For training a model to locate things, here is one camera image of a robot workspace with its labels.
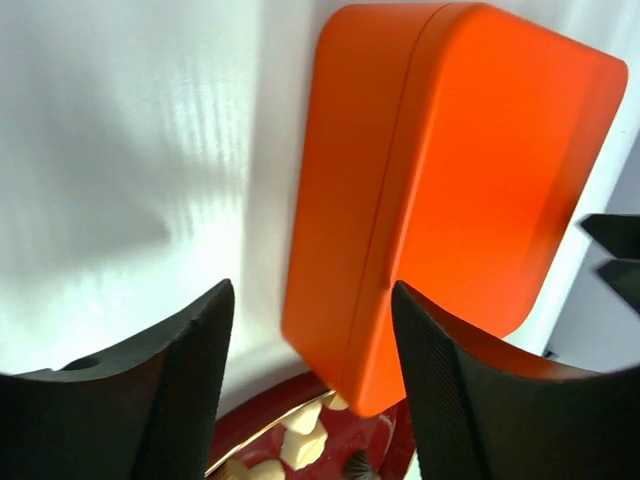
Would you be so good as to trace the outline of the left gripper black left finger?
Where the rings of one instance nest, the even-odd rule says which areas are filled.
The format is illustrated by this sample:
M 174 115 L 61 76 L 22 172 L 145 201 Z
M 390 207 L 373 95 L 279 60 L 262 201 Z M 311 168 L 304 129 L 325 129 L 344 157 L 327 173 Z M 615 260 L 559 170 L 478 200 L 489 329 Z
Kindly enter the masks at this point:
M 225 279 L 60 370 L 2 375 L 2 478 L 203 478 L 233 316 Z

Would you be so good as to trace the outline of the orange chocolate box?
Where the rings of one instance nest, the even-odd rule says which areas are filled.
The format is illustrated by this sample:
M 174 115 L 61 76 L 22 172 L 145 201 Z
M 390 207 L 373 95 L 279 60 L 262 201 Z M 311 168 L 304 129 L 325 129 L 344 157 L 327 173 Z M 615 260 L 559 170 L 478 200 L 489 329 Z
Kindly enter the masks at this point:
M 356 303 L 413 50 L 428 4 L 356 4 L 319 36 L 283 310 L 283 333 L 344 398 Z

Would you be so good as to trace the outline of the orange box lid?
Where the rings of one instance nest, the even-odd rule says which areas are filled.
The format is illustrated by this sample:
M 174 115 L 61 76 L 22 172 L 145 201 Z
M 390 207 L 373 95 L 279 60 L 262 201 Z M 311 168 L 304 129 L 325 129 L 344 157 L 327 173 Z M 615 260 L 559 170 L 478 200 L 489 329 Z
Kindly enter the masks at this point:
M 498 338 L 525 321 L 628 80 L 622 60 L 487 4 L 407 13 L 418 30 L 341 389 L 364 416 L 405 395 L 397 281 Z

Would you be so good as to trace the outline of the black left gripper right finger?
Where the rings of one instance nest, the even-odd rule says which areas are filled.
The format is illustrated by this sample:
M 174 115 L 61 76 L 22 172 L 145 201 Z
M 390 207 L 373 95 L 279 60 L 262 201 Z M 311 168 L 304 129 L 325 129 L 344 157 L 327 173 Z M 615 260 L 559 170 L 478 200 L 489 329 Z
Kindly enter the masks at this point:
M 405 282 L 392 322 L 425 479 L 635 479 L 639 370 L 514 347 Z

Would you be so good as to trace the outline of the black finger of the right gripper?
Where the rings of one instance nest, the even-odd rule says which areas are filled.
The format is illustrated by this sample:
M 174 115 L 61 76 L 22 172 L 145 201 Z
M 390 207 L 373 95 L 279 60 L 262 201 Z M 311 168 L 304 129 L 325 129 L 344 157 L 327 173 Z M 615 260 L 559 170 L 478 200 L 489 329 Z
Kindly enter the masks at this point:
M 640 217 L 626 214 L 591 214 L 581 228 L 615 258 L 638 258 Z
M 638 260 L 612 259 L 599 266 L 596 273 L 636 313 L 640 312 Z

